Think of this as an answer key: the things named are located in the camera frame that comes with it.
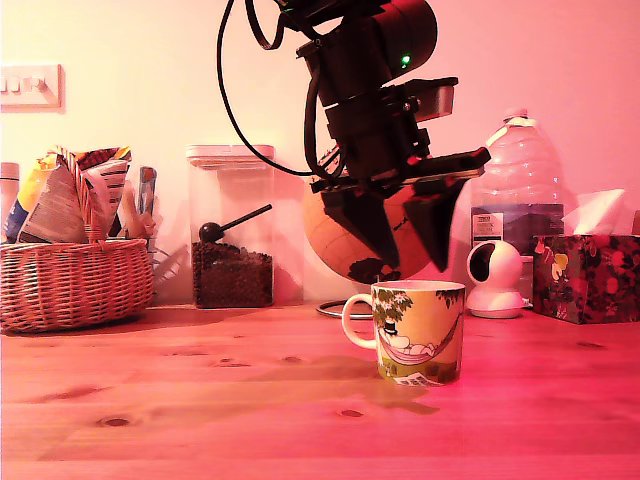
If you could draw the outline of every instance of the security camera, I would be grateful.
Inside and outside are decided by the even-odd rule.
[[[524,306],[515,286],[522,275],[516,248],[501,240],[476,245],[467,257],[467,273],[476,287],[467,297],[472,315],[486,318],[517,317]]]

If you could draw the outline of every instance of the light switch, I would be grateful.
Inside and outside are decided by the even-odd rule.
[[[2,77],[7,82],[0,94],[3,107],[60,106],[60,65],[2,65]]]

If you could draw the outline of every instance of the tissue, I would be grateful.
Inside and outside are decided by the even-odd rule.
[[[624,190],[578,195],[578,208],[563,217],[567,235],[609,235],[618,221]]]

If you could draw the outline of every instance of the mug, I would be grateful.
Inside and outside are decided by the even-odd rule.
[[[371,305],[374,335],[354,331],[351,310]],[[378,372],[402,385],[445,385],[460,377],[465,286],[403,280],[371,285],[371,295],[354,295],[342,310],[342,328],[356,345],[376,350]]]

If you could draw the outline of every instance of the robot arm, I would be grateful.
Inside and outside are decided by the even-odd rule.
[[[247,15],[267,50],[280,46],[285,28],[309,38],[297,50],[311,73],[305,158],[309,173],[318,177],[311,188],[322,196],[325,213],[395,267],[399,253],[384,201],[410,186],[414,195],[403,204],[407,218],[444,270],[458,195],[468,178],[482,174],[490,156],[480,148],[430,158],[427,130],[418,123],[451,113],[457,78],[389,84],[431,57],[437,39],[431,7],[424,0],[275,1],[280,17],[273,43],[260,29],[253,0],[245,0]],[[327,34],[314,29],[340,17]],[[316,156],[317,99],[337,144],[321,159]]]

